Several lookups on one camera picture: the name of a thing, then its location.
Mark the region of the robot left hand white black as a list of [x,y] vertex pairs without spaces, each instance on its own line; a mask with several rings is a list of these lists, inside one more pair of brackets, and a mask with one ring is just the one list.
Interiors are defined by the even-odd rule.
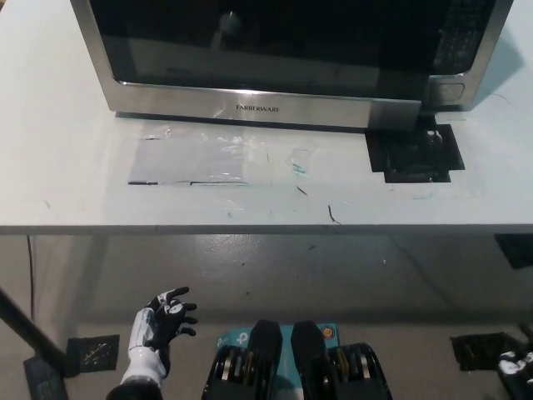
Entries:
[[197,323],[188,315],[197,309],[181,297],[188,287],[178,287],[156,295],[137,312],[132,325],[127,355],[129,365],[122,383],[150,383],[158,387],[170,372],[170,343],[180,335],[193,337]]

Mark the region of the robot right hand white black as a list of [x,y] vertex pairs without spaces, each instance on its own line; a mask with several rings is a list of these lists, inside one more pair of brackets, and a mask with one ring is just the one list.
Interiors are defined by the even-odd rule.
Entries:
[[515,400],[531,400],[532,352],[504,352],[497,364],[498,376],[510,396]]

